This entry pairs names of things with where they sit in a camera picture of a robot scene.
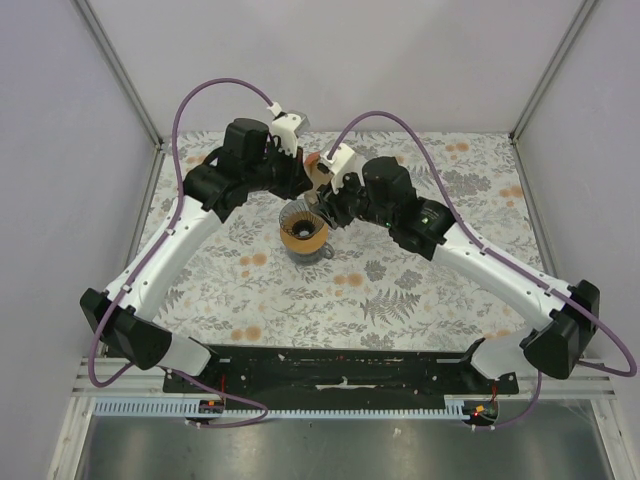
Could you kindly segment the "coffee filter paper box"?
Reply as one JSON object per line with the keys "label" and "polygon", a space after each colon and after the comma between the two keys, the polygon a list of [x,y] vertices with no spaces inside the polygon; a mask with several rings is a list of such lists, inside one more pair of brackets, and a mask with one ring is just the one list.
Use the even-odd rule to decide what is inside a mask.
{"label": "coffee filter paper box", "polygon": [[316,151],[307,156],[304,161],[305,172],[312,182],[312,187],[304,194],[305,201],[308,204],[315,204],[318,202],[318,191],[331,182],[333,177],[332,173],[324,173],[318,167],[320,159],[320,152]]}

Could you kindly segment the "wooden dripper ring holder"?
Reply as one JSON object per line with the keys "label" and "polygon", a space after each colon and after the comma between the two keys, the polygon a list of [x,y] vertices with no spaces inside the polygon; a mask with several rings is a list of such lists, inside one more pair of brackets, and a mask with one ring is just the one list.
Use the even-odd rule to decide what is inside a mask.
{"label": "wooden dripper ring holder", "polygon": [[320,250],[328,240],[328,226],[317,216],[286,218],[280,226],[284,246],[293,253],[311,254]]}

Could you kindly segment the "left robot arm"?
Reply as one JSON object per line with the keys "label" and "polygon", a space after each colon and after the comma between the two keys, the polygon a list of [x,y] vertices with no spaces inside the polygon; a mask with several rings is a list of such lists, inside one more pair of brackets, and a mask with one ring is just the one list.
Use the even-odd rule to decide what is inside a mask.
{"label": "left robot arm", "polygon": [[104,290],[87,289],[81,309],[103,343],[141,370],[155,366],[185,373],[198,392],[219,384],[220,368],[199,342],[154,323],[166,293],[200,245],[216,232],[252,192],[295,199],[310,190],[298,145],[308,120],[299,112],[271,124],[237,118],[223,143],[182,182],[161,226],[125,271]]}

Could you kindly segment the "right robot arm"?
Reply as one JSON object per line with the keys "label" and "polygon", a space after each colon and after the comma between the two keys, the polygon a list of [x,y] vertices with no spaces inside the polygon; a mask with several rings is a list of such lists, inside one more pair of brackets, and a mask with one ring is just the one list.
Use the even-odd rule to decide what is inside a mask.
{"label": "right robot arm", "polygon": [[465,391],[481,393],[494,379],[528,368],[559,380],[571,375],[597,330],[587,317],[599,308],[594,285],[570,285],[481,239],[451,208],[419,196],[393,157],[341,165],[314,154],[304,169],[313,184],[312,211],[332,228],[354,220],[384,227],[402,249],[473,280],[525,320],[525,328],[467,349],[457,371]]}

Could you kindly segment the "grey glass dripper cone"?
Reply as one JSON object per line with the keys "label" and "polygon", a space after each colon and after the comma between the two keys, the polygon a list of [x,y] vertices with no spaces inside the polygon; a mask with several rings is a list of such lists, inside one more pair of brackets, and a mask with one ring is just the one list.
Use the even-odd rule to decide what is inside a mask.
{"label": "grey glass dripper cone", "polygon": [[286,234],[300,240],[310,239],[323,225],[322,219],[308,209],[303,199],[286,204],[280,211],[279,223]]}

